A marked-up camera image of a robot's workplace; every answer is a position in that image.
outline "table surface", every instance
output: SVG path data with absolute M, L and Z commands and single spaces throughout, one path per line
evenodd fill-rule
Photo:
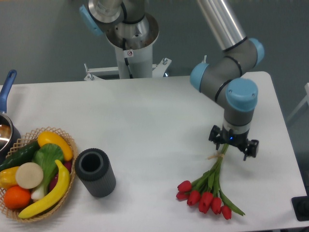
M 245 216 L 226 221 L 176 200 L 177 186 L 214 164 L 208 141 L 223 109 L 198 93 L 189 77 L 14 85 L 7 115 L 21 134 L 57 127 L 78 152 L 107 153 L 117 179 L 112 194 L 94 198 L 76 178 L 70 197 L 50 218 L 19 224 L 0 214 L 10 231 L 256 231 L 309 225 L 297 221 L 291 198 L 306 195 L 270 76 L 245 74 L 259 100 L 249 139 L 260 141 L 256 158 L 230 147 L 221 171 L 225 195 Z

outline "tulip bouquet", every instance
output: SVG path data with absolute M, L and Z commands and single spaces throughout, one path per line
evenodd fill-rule
M 187 200 L 187 204 L 190 206 L 198 203 L 199 211 L 204 214 L 211 208 L 215 214 L 222 213 L 224 218 L 229 220 L 232 218 L 232 211 L 242 216 L 245 213 L 223 194 L 220 186 L 221 164 L 227 148 L 228 144 L 224 144 L 221 154 L 216 156 L 217 161 L 213 167 L 199 179 L 193 182 L 185 180 L 178 185 L 179 192 L 176 198 L 180 201 Z

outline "saucepan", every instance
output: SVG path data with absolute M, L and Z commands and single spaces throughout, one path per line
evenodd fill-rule
M 9 71 L 0 92 L 0 164 L 5 160 L 13 144 L 20 139 L 19 131 L 6 115 L 7 98 L 16 75 L 16 70 Z

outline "tulip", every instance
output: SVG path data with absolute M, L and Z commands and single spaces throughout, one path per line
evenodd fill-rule
M 232 210 L 228 206 L 223 205 L 221 207 L 221 212 L 226 220 L 229 220 L 232 218 Z
M 213 200 L 213 194 L 211 192 L 204 192 L 199 202 L 198 209 L 202 213 L 207 213 Z
M 221 213 L 221 198 L 215 197 L 211 202 L 211 209 L 214 212 L 214 214 L 220 214 Z
M 187 200 L 189 198 L 189 194 L 185 192 L 178 192 L 176 195 L 176 198 L 181 201 L 181 200 Z
M 180 192 L 188 192 L 188 191 L 191 191 L 192 185 L 190 181 L 185 180 L 180 185 L 178 185 L 177 188 L 178 188 L 178 191 Z
M 188 205 L 194 205 L 198 203 L 198 201 L 201 199 L 201 194 L 197 190 L 193 190 L 190 193 L 189 199 L 187 200 Z

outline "black cylinder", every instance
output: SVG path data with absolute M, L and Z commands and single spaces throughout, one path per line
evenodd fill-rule
M 74 167 L 77 176 L 94 197 L 105 197 L 114 190 L 116 178 L 104 151 L 96 148 L 83 151 Z

